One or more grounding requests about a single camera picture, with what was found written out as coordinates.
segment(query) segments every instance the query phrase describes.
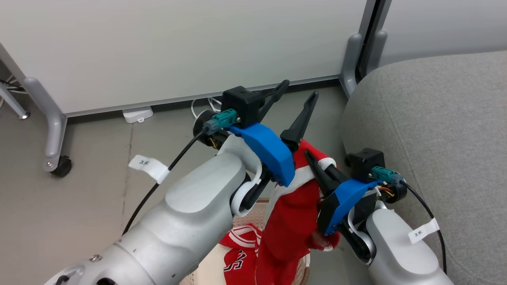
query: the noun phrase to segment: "bolt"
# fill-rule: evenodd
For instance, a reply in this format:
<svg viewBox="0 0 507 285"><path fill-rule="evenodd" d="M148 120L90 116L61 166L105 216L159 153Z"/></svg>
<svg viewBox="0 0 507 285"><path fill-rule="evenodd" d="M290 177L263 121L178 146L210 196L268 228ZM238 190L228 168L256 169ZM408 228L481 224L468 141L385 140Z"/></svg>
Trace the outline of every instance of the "bolt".
<svg viewBox="0 0 507 285"><path fill-rule="evenodd" d="M97 261L101 261L102 260L102 256L100 255L93 255L92 257L90 257L89 259L91 262L97 262Z"/></svg>

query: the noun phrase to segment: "white partition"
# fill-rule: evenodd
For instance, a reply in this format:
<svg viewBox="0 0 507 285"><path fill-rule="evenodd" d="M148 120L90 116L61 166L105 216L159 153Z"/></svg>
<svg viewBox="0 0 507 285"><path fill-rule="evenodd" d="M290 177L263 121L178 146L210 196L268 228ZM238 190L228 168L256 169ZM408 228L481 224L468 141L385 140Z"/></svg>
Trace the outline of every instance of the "white partition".
<svg viewBox="0 0 507 285"><path fill-rule="evenodd" d="M405 59L507 50L506 0L392 0L380 65Z"/></svg>
<svg viewBox="0 0 507 285"><path fill-rule="evenodd" d="M0 43L74 116L335 76L365 4L16 0L2 3Z"/></svg>

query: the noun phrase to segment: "white board panel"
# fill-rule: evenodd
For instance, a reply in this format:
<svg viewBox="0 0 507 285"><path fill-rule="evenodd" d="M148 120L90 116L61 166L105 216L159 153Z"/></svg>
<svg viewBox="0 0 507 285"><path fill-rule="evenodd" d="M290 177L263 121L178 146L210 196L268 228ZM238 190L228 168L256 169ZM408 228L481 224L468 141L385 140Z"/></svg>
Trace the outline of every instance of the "white board panel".
<svg viewBox="0 0 507 285"><path fill-rule="evenodd" d="M0 42L64 113L340 73L366 0L16 0Z"/></svg>
<svg viewBox="0 0 507 285"><path fill-rule="evenodd" d="M380 65L427 56L507 50L506 0L393 0Z"/></svg>

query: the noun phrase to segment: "teal connector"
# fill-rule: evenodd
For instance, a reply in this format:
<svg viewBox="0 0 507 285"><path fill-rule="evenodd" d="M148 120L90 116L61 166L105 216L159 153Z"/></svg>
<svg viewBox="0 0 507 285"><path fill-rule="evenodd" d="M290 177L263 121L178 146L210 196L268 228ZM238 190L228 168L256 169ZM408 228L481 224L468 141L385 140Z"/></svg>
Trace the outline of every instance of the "teal connector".
<svg viewBox="0 0 507 285"><path fill-rule="evenodd" d="M395 171L380 166L372 168L372 176L376 180L386 181L387 183L396 186L399 186L400 181L404 179L403 176Z"/></svg>
<svg viewBox="0 0 507 285"><path fill-rule="evenodd" d="M236 118L236 111L233 109L227 109L211 117L211 120L205 122L203 127L208 129L206 131L207 135L212 135L220 129L229 128L233 124L237 123Z"/></svg>

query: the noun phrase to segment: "wicker basket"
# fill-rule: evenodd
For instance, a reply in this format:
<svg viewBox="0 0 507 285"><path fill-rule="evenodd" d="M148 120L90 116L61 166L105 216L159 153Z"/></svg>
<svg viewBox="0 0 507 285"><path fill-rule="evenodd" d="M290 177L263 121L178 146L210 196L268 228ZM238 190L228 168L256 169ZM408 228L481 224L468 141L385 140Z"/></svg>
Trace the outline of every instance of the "wicker basket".
<svg viewBox="0 0 507 285"><path fill-rule="evenodd" d="M266 205L269 199L260 198L257 203L253 206L253 209L245 217L234 217L233 227L239 227L246 224L254 224L260 230L264 230L264 220L266 216ZM188 275L183 279L180 285L201 285L195 280L197 269L192 274ZM299 260L298 270L296 272L296 278L294 279L293 285L305 285L308 281L308 275L310 274L310 267L307 267L306 257Z"/></svg>

